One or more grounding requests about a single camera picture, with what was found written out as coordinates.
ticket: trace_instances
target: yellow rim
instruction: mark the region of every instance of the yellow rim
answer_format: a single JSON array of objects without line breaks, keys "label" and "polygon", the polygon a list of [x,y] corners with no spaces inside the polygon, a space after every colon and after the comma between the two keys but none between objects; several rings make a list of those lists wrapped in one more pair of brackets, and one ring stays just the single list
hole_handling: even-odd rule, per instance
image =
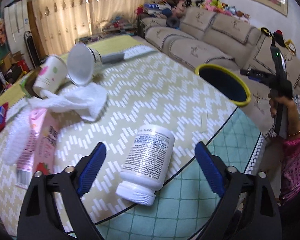
[{"label": "yellow rim", "polygon": [[199,65],[198,67],[196,67],[194,73],[197,76],[199,76],[199,70],[202,69],[202,68],[205,68],[205,67],[221,70],[222,72],[224,72],[224,73],[228,74],[229,76],[233,77],[243,87],[243,89],[244,89],[244,91],[246,92],[246,95],[247,95],[246,101],[241,102],[241,101],[234,101],[234,100],[229,99],[232,103],[234,103],[238,107],[243,107],[243,106],[246,106],[247,104],[250,103],[250,101],[251,101],[250,89],[248,88],[248,86],[243,82],[243,80],[240,77],[238,77],[236,74],[232,73],[230,70],[226,69],[225,67],[221,67],[221,66],[215,65],[215,64],[202,64],[202,65]]}]

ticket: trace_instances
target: pink carton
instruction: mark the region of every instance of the pink carton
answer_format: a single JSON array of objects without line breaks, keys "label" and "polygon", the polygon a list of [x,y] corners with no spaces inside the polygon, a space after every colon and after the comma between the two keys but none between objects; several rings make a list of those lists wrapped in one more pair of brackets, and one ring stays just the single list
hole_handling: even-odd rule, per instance
[{"label": "pink carton", "polygon": [[54,151],[59,132],[57,121],[45,108],[31,111],[29,118],[31,130],[28,143],[17,162],[16,185],[25,189],[36,171],[42,171],[45,175],[53,173]]}]

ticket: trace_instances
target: blue gripper pad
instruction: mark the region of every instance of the blue gripper pad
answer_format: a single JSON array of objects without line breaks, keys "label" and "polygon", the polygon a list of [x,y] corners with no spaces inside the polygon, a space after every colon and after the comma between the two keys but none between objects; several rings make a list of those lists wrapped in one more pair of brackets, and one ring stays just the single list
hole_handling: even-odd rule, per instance
[{"label": "blue gripper pad", "polygon": [[213,193],[217,193],[219,197],[223,197],[226,191],[223,185],[223,177],[213,163],[213,160],[210,157],[211,153],[207,147],[205,147],[203,143],[198,143],[195,146],[194,154]]},{"label": "blue gripper pad", "polygon": [[96,179],[105,158],[106,146],[101,143],[101,145],[93,153],[93,156],[79,177],[79,187],[77,189],[77,193],[80,197],[90,191],[90,188]]}]

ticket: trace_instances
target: strawberry image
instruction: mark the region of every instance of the strawberry image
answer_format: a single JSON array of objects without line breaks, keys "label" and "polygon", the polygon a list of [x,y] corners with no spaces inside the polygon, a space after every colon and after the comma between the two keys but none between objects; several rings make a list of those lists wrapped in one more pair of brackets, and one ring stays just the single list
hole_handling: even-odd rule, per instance
[{"label": "strawberry image", "polygon": [[39,73],[39,76],[42,76],[48,70],[48,66],[45,66]]},{"label": "strawberry image", "polygon": [[36,171],[42,171],[42,173],[44,175],[49,175],[50,174],[48,166],[45,163],[38,163],[37,168],[35,169],[35,172]]}]

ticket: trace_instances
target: barcode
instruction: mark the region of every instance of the barcode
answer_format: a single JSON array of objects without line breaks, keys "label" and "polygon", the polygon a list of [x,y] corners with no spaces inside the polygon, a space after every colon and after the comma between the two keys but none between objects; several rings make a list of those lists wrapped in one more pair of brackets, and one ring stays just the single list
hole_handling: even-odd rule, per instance
[{"label": "barcode", "polygon": [[17,183],[16,185],[27,188],[30,184],[32,177],[32,172],[31,171],[23,171],[17,169]]}]

